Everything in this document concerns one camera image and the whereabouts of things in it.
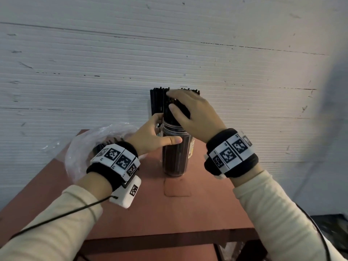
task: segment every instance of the corrugated wall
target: corrugated wall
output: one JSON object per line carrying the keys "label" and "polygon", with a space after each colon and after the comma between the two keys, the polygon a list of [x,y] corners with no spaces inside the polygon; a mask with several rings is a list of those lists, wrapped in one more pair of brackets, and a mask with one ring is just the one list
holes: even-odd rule
{"label": "corrugated wall", "polygon": [[[346,7],[345,0],[0,0],[0,207],[46,164],[42,147],[104,123],[140,126],[157,86],[200,89],[294,195],[318,162],[308,154],[323,134],[316,121],[348,36]],[[347,208],[337,202],[348,195],[345,172],[318,174],[296,195],[303,207]],[[335,193],[323,193],[330,181]]]}

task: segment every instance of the sleeve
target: sleeve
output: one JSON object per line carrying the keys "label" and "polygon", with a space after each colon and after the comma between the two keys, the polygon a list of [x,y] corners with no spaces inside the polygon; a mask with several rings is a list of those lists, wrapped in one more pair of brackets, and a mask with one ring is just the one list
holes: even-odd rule
{"label": "sleeve", "polygon": [[[25,228],[96,201],[87,190],[72,185]],[[0,260],[71,261],[102,211],[97,204],[19,235],[0,249]]]}
{"label": "sleeve", "polygon": [[[267,171],[233,192],[272,261],[326,261],[316,228]],[[328,240],[326,243],[332,261],[345,260]]]}

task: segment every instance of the plastic jar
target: plastic jar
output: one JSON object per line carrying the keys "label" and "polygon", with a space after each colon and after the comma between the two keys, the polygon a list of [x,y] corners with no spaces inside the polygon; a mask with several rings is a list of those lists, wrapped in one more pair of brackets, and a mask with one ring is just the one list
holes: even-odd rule
{"label": "plastic jar", "polygon": [[166,174],[179,177],[183,175],[189,161],[192,136],[181,126],[170,125],[163,120],[162,136],[180,136],[182,142],[177,145],[167,145],[162,149],[162,166]]}

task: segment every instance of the plastic bag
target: plastic bag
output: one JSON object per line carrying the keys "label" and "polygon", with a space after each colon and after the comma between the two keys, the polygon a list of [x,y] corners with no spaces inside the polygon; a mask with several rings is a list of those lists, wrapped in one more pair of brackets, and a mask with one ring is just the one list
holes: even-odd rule
{"label": "plastic bag", "polygon": [[106,141],[120,141],[128,138],[138,130],[138,127],[129,123],[114,123],[107,126],[94,128],[75,136],[65,154],[64,164],[67,174],[74,183],[86,174],[90,165],[89,161],[94,157],[94,147]]}

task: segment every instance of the table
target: table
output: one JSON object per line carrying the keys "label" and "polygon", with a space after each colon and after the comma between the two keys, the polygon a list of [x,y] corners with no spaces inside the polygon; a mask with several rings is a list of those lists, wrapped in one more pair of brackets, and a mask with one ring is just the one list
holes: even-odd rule
{"label": "table", "polygon": [[[188,170],[180,178],[161,168],[161,149],[142,160],[142,184],[128,209],[111,202],[83,243],[84,254],[145,250],[258,239],[233,194],[229,179],[217,180],[204,169],[205,144],[196,140]],[[0,245],[26,226],[71,184],[56,159],[0,212]]]}

